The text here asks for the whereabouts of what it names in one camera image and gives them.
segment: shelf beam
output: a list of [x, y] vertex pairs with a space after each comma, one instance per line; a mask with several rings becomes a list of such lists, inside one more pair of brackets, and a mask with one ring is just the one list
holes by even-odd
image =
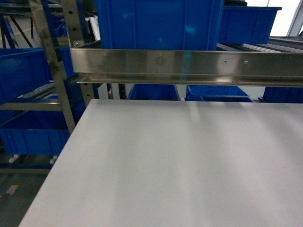
[[72, 48], [81, 83], [303, 87], [302, 53]]
[[62, 111], [58, 99], [19, 98], [0, 105], [0, 110]]

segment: metal upright post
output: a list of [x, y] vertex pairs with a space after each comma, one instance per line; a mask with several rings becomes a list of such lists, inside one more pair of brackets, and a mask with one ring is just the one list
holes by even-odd
[[62, 105], [63, 114], [68, 126], [69, 132], [72, 133], [76, 124], [72, 115], [69, 99], [66, 94], [64, 79], [66, 78], [64, 64], [60, 53], [57, 38], [55, 36], [53, 24], [51, 22], [51, 14], [46, 0], [29, 0], [34, 23], [38, 36], [46, 53], [47, 60], [53, 76], [60, 103]]
[[[62, 0], [61, 2], [65, 23], [72, 47], [81, 47], [89, 42], [89, 33], [85, 21], [83, 0]], [[81, 85], [86, 106], [96, 91], [92, 84]]]

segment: blue plastic bin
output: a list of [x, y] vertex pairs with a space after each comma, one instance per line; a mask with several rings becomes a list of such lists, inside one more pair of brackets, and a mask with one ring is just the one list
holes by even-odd
[[69, 47], [60, 47], [60, 51], [61, 51], [61, 56], [62, 56], [62, 60], [64, 63], [67, 78], [70, 78], [70, 77], [76, 75], [76, 73], [74, 72], [73, 66], [72, 66], [70, 48]]
[[219, 43], [267, 44], [281, 7], [224, 6]]
[[267, 103], [303, 103], [303, 88], [267, 87], [263, 101]]
[[67, 27], [66, 27], [66, 25], [63, 25], [62, 29], [63, 29], [63, 36], [67, 37], [68, 34], [67, 34]]
[[58, 155], [70, 134], [62, 112], [26, 111], [0, 127], [5, 152]]
[[127, 99], [131, 100], [180, 100], [175, 85], [134, 84]]
[[20, 113], [17, 110], [0, 110], [0, 124]]
[[80, 104], [76, 107], [76, 114], [77, 114], [78, 119], [80, 119], [80, 118], [82, 117], [82, 115], [83, 115], [85, 109], [86, 109], [86, 106], [85, 106], [85, 103], [84, 103], [84, 102], [80, 103]]
[[53, 22], [56, 37], [61, 37], [63, 35], [63, 26], [64, 25], [65, 25], [64, 21], [54, 21]]
[[102, 47], [216, 50], [224, 0], [97, 0]]
[[0, 104], [49, 83], [50, 78], [41, 48], [0, 49]]
[[211, 85], [188, 85], [186, 89], [186, 101], [207, 102], [253, 102], [237, 86], [211, 86]]

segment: metal shelving rack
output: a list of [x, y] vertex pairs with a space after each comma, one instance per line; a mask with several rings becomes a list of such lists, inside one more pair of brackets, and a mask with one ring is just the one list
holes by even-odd
[[[0, 4], [0, 13], [4, 15], [24, 15], [32, 16], [35, 21], [37, 33], [45, 50], [45, 54], [50, 66], [54, 86], [48, 86], [41, 92], [28, 95], [27, 98], [17, 98], [11, 102], [0, 105], [0, 110], [21, 110], [21, 111], [63, 111], [68, 130], [70, 133], [76, 126], [76, 116], [73, 115], [71, 104], [68, 99], [65, 81], [69, 85], [76, 83], [78, 77], [67, 79], [62, 56], [59, 50], [58, 40], [54, 31], [49, 29], [51, 23], [50, 15], [63, 16], [62, 7], [58, 5], [48, 5], [46, 2], [33, 1], [29, 5]], [[59, 100], [43, 98], [56, 91]], [[79, 104], [81, 99], [76, 100], [73, 108]]]
[[[86, 105], [95, 98], [96, 83], [303, 87], [302, 53], [243, 51], [241, 46], [225, 51], [102, 49], [100, 42], [85, 44], [82, 2], [62, 3], [73, 43], [74, 70], [82, 74], [79, 82]], [[280, 45], [288, 42], [284, 38]], [[297, 44], [303, 49], [303, 42]]]
[[[303, 87], [303, 53], [252, 52], [241, 46], [224, 45], [220, 45], [224, 51], [102, 49], [100, 42], [88, 44], [83, 1], [62, 0], [60, 3], [72, 46], [74, 71], [82, 76], [79, 83], [86, 105], [98, 97], [93, 85], [100, 83]], [[30, 104], [14, 101], [1, 105], [0, 109], [62, 110], [72, 132], [75, 120], [64, 87], [66, 75], [57, 38], [48, 26], [50, 8], [44, 0], [29, 0], [29, 5], [60, 101]], [[289, 46], [291, 42], [284, 38], [279, 44]], [[295, 43], [297, 48], [303, 47], [302, 41]]]

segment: white table surface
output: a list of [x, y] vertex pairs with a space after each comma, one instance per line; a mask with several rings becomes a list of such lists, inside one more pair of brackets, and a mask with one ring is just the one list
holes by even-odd
[[21, 227], [303, 227], [303, 105], [92, 100]]

